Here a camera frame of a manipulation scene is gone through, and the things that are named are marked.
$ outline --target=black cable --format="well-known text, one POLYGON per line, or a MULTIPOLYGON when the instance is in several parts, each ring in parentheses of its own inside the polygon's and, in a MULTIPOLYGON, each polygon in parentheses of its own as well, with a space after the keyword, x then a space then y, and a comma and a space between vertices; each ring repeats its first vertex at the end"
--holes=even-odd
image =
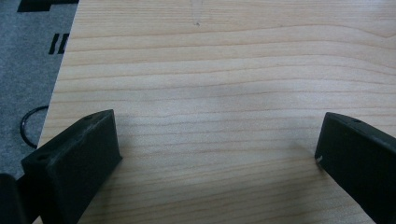
POLYGON ((23 118, 22 118, 22 120, 21 120, 21 124, 20 124, 20 134, 21 134, 21 137, 22 137, 23 141, 24 141, 27 145, 29 145, 29 147, 32 147, 32 148, 36 149, 36 148, 37 148, 37 145, 33 144, 33 143, 27 138, 27 136, 26 136, 26 132, 25 132, 25 124, 26 124, 26 121, 29 119, 30 116, 32 116, 32 115, 33 115, 34 113, 36 113, 37 111, 44 110, 44 109, 48 109, 48 108, 49 108, 48 105, 43 105, 43 106, 40 106, 40 107, 38 107, 38 108, 36 108, 36 109, 33 109, 33 110, 27 112, 27 114, 25 114, 25 116, 23 116, 23 118))

